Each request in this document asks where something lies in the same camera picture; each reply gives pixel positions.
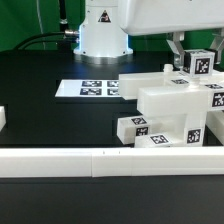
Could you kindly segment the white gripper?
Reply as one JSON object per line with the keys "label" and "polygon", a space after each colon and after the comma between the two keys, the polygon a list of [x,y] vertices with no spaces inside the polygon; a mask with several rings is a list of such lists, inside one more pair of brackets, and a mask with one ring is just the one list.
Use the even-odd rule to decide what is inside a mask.
{"label": "white gripper", "polygon": [[210,48],[220,64],[224,50],[224,0],[118,0],[120,27],[131,36],[167,34],[174,66],[182,69],[184,32],[219,28]]}

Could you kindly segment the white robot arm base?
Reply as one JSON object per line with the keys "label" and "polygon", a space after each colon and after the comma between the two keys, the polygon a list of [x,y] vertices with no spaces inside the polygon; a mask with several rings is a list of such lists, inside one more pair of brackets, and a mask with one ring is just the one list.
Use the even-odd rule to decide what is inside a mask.
{"label": "white robot arm base", "polygon": [[128,35],[118,24],[118,0],[85,0],[85,19],[79,26],[77,61],[117,64],[132,59]]}

